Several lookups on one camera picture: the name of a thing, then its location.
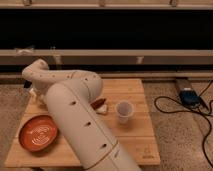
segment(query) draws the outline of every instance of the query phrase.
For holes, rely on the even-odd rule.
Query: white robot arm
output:
[[[85,170],[141,171],[90,106],[102,91],[96,73],[48,71],[46,62],[38,60],[24,69],[23,77],[44,94],[49,113]]]

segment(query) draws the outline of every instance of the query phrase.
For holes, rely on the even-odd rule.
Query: black cable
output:
[[[212,85],[213,83],[213,80],[210,81],[210,83],[206,86],[206,88],[204,88],[201,93],[199,94],[199,97],[201,97],[208,89],[209,87]],[[158,101],[161,100],[161,99],[167,99],[167,100],[171,100],[175,103],[177,103],[178,105],[184,107],[185,109],[187,110],[174,110],[174,111],[165,111],[165,110],[162,110],[159,106],[158,106]],[[159,96],[157,98],[155,98],[154,100],[154,106],[156,107],[156,109],[164,114],[175,114],[175,113],[182,113],[182,112],[190,112],[190,113],[194,113],[194,114],[197,114],[197,115],[200,115],[202,116],[208,123],[208,131],[206,133],[206,135],[204,135],[203,137],[203,140],[202,140],[202,151],[203,151],[203,154],[207,160],[207,162],[209,163],[209,165],[213,168],[213,163],[211,162],[211,160],[209,159],[208,155],[207,155],[207,152],[206,152],[206,148],[205,148],[205,144],[206,144],[206,141],[209,137],[209,135],[211,134],[212,132],[212,124],[210,122],[210,120],[207,118],[207,117],[213,117],[212,114],[212,104],[213,104],[213,99],[209,101],[209,110],[207,113],[204,113],[200,110],[200,105],[196,106],[195,108],[192,108],[192,107],[189,107],[189,106],[184,106],[181,102],[171,98],[171,97],[168,97],[168,96]]]

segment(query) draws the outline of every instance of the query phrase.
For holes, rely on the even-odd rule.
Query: terracotta plate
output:
[[[19,132],[19,142],[28,151],[40,151],[53,142],[57,133],[57,126],[52,118],[40,115],[25,123]]]

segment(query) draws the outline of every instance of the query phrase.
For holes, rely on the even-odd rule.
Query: power adapter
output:
[[[176,78],[175,82],[180,100],[184,106],[195,107],[200,104],[200,97],[193,90],[187,78]]]

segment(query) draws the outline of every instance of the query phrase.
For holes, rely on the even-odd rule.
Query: white cup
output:
[[[134,106],[129,101],[120,101],[115,107],[119,123],[125,124],[134,113]]]

